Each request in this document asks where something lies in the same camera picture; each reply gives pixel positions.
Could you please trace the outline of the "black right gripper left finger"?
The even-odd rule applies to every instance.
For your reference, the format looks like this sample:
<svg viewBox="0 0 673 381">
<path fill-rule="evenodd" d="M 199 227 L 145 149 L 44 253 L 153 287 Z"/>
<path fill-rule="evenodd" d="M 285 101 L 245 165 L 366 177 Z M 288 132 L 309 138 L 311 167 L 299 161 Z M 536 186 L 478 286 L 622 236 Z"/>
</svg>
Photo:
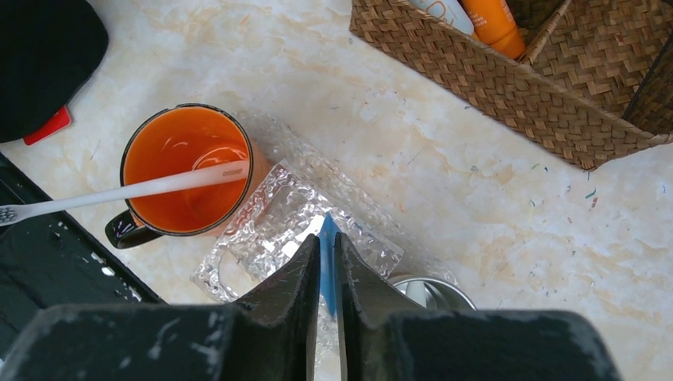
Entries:
<svg viewBox="0 0 673 381">
<path fill-rule="evenodd" d="M 226 306 L 223 380 L 312 380 L 320 286 L 320 240 Z"/>
</svg>

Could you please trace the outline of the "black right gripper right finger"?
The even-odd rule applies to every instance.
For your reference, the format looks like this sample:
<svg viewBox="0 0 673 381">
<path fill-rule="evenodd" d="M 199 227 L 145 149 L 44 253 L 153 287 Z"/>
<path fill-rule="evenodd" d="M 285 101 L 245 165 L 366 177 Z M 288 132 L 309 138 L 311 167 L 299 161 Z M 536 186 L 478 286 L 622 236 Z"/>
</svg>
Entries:
<svg viewBox="0 0 673 381">
<path fill-rule="evenodd" d="M 391 318 L 421 307 L 374 271 L 344 233 L 335 236 L 334 261 L 341 378 L 407 380 L 406 355 Z"/>
</svg>

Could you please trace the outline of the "metal cup orange base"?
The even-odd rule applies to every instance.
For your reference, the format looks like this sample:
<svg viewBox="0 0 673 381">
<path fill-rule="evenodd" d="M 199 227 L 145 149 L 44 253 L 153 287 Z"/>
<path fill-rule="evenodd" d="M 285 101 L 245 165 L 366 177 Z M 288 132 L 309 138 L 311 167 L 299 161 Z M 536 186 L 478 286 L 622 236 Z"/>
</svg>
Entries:
<svg viewBox="0 0 673 381">
<path fill-rule="evenodd" d="M 425 275 L 398 275 L 389 278 L 389 282 L 405 296 L 408 282 L 414 280 L 425 283 L 427 310 L 477 310 L 473 301 L 461 289 L 446 280 Z"/>
</svg>

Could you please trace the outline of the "blue toothbrush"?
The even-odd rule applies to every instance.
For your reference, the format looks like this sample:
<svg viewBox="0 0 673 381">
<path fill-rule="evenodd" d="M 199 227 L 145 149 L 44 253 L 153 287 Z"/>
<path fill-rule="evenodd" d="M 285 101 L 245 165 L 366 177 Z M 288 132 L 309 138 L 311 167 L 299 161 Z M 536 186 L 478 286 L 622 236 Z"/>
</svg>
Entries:
<svg viewBox="0 0 673 381">
<path fill-rule="evenodd" d="M 337 313 L 337 296 L 335 291 L 335 241 L 340 232 L 331 214 L 326 214 L 318 233 L 320 241 L 320 294 L 325 300 L 329 316 L 334 318 Z"/>
</svg>

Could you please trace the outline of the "clear textured plastic tray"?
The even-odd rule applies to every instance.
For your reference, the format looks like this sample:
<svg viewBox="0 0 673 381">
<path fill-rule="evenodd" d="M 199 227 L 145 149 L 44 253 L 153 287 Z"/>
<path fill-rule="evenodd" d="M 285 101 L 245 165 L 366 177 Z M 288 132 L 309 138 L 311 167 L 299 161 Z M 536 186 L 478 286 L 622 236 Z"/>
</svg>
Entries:
<svg viewBox="0 0 673 381">
<path fill-rule="evenodd" d="M 323 158 L 290 127 L 261 114 L 238 112 L 235 118 L 254 144 L 271 161 L 260 185 L 232 215 L 193 275 L 211 298 L 226 306 L 243 297 L 278 271 L 310 235 L 318 237 L 326 214 L 346 234 L 364 261 L 386 281 L 405 256 L 424 255 L 426 247 L 408 233 L 333 163 Z M 430 380 L 433 362 L 423 332 L 411 325 L 426 315 L 394 314 L 394 330 L 406 355 L 407 380 Z M 221 379 L 225 325 L 218 333 L 213 368 Z M 337 311 L 329 316 L 320 294 L 315 362 L 340 353 Z"/>
</svg>

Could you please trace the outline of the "white grey toothpaste tube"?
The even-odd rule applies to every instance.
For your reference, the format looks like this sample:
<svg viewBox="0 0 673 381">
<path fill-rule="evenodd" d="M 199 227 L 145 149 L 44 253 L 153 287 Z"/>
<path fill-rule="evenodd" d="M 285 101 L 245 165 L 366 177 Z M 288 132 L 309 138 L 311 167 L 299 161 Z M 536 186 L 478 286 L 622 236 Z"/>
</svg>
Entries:
<svg viewBox="0 0 673 381">
<path fill-rule="evenodd" d="M 409 0 L 420 10 L 447 23 L 460 32 L 476 37 L 474 26 L 457 0 Z"/>
</svg>

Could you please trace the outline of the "orange toothbrush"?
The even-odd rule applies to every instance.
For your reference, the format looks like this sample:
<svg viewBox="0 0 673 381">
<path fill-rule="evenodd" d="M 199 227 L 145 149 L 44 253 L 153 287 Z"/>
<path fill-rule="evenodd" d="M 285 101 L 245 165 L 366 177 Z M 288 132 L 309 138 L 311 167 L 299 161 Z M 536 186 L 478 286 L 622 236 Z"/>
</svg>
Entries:
<svg viewBox="0 0 673 381">
<path fill-rule="evenodd" d="M 462 6 L 484 44 L 513 60 L 525 53 L 525 42 L 506 0 L 463 0 Z"/>
</svg>

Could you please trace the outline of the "brown wicker divided basket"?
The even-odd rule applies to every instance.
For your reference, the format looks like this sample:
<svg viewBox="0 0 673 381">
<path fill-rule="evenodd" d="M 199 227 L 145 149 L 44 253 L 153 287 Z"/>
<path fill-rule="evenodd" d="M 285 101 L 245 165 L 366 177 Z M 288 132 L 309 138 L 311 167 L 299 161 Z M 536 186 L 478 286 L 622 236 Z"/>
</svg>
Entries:
<svg viewBox="0 0 673 381">
<path fill-rule="evenodd" d="M 406 1 L 354 1 L 350 30 L 582 169 L 671 143 L 671 2 L 509 6 L 515 60 Z"/>
</svg>

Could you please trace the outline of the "red small object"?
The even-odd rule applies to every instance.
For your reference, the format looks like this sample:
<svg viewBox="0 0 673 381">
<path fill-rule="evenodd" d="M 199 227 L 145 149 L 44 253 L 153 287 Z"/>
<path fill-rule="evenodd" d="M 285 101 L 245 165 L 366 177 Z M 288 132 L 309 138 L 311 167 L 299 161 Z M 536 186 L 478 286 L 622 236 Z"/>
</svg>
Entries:
<svg viewBox="0 0 673 381">
<path fill-rule="evenodd" d="M 23 138 L 27 146 L 50 137 L 71 124 L 71 115 L 66 106 L 61 107 L 41 128 Z"/>
</svg>

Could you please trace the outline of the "black cloth pile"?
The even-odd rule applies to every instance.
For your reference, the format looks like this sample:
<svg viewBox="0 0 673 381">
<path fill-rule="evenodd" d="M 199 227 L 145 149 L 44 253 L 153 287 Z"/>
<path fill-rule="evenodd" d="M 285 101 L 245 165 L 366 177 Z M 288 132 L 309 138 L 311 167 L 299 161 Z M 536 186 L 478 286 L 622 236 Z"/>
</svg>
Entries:
<svg viewBox="0 0 673 381">
<path fill-rule="evenodd" d="M 90 79 L 108 46 L 88 1 L 3 1 L 1 141 L 43 127 Z"/>
</svg>

